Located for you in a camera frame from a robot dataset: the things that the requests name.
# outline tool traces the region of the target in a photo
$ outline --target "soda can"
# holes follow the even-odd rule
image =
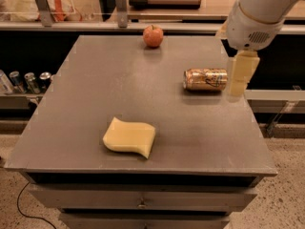
[[[0,70],[0,85],[5,94],[13,94],[14,88],[7,75],[2,70]]]
[[[192,91],[222,91],[228,81],[224,69],[189,69],[184,72],[183,87]]]
[[[36,76],[35,76],[34,73],[26,73],[25,74],[25,79],[26,79],[26,82],[27,82],[27,84],[28,84],[32,93],[34,93],[34,94],[40,94],[41,93],[38,82],[36,80]]]
[[[39,76],[43,89],[47,89],[51,83],[51,73],[41,73]]]
[[[27,92],[19,72],[10,73],[10,80],[21,94],[25,94]]]

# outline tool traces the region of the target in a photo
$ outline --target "wire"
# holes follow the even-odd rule
[[[20,206],[19,206],[20,197],[21,197],[23,191],[26,189],[26,187],[27,187],[29,184],[30,184],[30,183],[28,182],[28,183],[24,186],[24,188],[20,191],[20,193],[19,193],[19,195],[18,195],[18,199],[17,199],[17,208],[18,208],[19,213],[20,213],[22,216],[24,216],[25,218],[29,218],[29,219],[41,219],[41,220],[45,221],[47,224],[49,224],[50,226],[52,226],[54,229],[56,229],[56,227],[55,227],[51,222],[49,222],[47,219],[39,218],[39,217],[28,216],[28,215],[24,214],[24,213],[20,210]]]

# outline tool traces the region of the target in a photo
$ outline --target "floor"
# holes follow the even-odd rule
[[[285,138],[265,138],[278,175],[258,184],[258,196],[243,212],[230,215],[226,229],[305,228],[305,129],[302,127],[298,135],[285,130],[277,130],[276,134]],[[1,131],[0,123],[0,229],[68,229],[57,219],[57,210],[45,208],[26,190],[20,197],[21,211],[47,219],[54,227],[18,213],[17,198],[27,181],[15,172],[7,172],[3,165],[20,135],[20,128]]]

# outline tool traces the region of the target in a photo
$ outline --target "desk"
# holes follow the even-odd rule
[[[80,36],[6,168],[70,228],[223,228],[276,175],[244,98],[183,90],[185,70],[227,59],[212,36]],[[114,116],[156,127],[149,159],[100,142]]]
[[[202,0],[198,10],[136,10],[128,5],[130,19],[226,20],[235,0]],[[299,1],[287,14],[288,20],[305,19],[305,1]]]

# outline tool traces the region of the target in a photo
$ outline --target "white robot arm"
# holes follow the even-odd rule
[[[298,0],[236,0],[227,21],[230,47],[258,51],[269,46]]]

